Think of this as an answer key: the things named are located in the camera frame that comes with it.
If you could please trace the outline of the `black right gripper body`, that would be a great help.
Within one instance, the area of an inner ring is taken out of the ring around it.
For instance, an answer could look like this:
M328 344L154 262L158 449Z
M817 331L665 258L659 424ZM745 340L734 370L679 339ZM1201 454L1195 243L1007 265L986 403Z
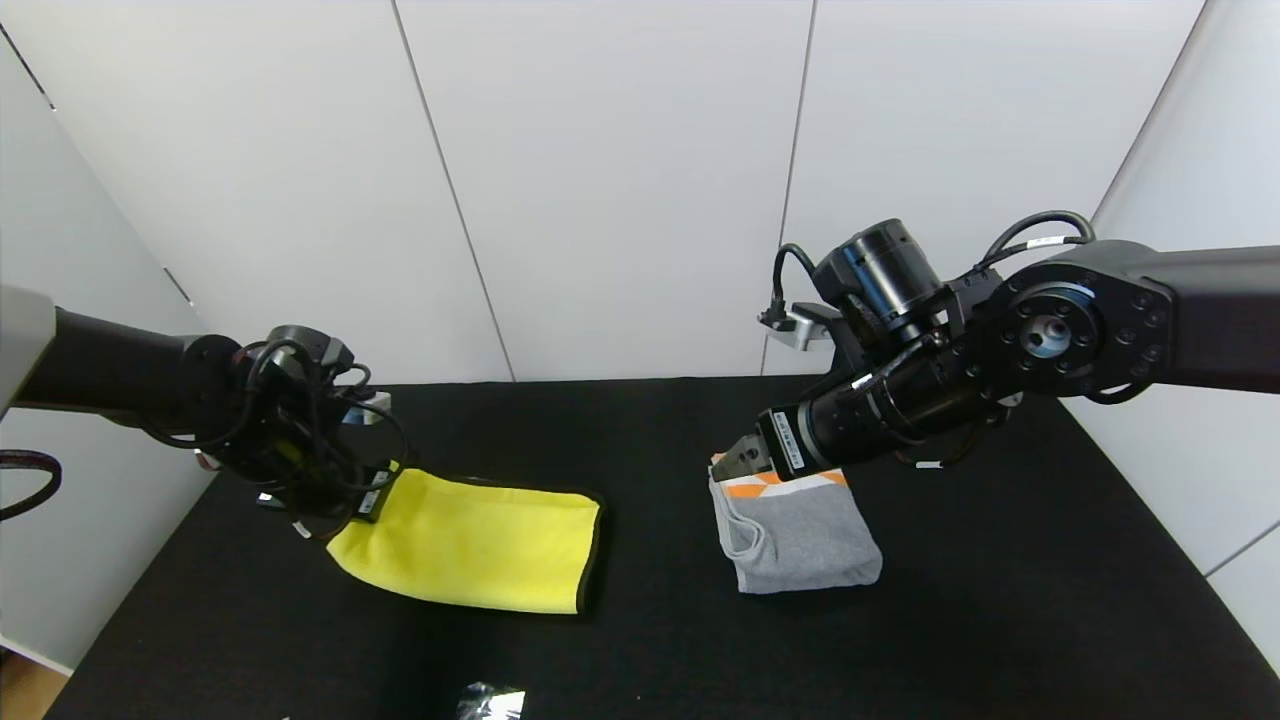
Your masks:
M791 404L768 407L756 434L786 480L873 461L896 450L892 401L870 374L833 375L805 388Z

